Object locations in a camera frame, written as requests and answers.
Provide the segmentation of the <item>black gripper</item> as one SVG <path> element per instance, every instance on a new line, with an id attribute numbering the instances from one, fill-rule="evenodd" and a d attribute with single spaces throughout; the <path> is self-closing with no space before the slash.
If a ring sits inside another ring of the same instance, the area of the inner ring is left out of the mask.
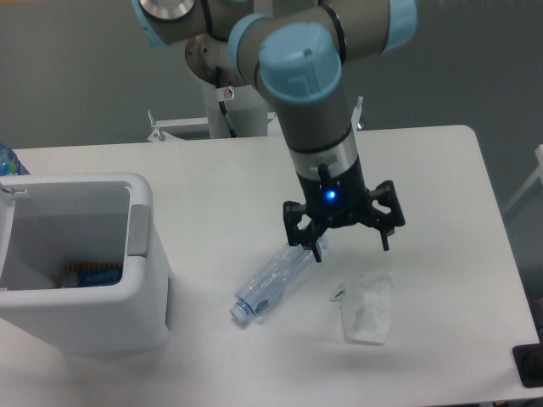
<path id="1" fill-rule="evenodd" d="M 301 245 L 311 250 L 317 263 L 322 262 L 322 250 L 317 243 L 328 227 L 350 226 L 361 223 L 379 231 L 384 251 L 389 251 L 389 237 L 396 227 L 406 224 L 395 184 L 383 181 L 375 189 L 366 188 L 361 162 L 334 175 L 328 164 L 319 164 L 316 179 L 298 176 L 305 204 L 294 201 L 283 203 L 283 224 L 290 246 Z M 309 223 L 299 228 L 304 215 Z"/>

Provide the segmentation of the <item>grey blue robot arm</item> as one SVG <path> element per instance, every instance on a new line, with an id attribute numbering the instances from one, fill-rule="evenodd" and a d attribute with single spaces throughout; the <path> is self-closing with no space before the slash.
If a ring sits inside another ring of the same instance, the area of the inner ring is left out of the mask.
<path id="1" fill-rule="evenodd" d="M 136 1 L 155 46 L 201 34 L 228 47 L 237 76 L 275 110 L 305 201 L 283 205 L 292 246 L 320 254 L 328 229 L 362 224 L 387 240 L 405 224 L 392 181 L 367 188 L 342 88 L 344 63 L 408 42 L 413 1 L 316 1 L 292 14 L 259 14 L 251 1 Z"/>

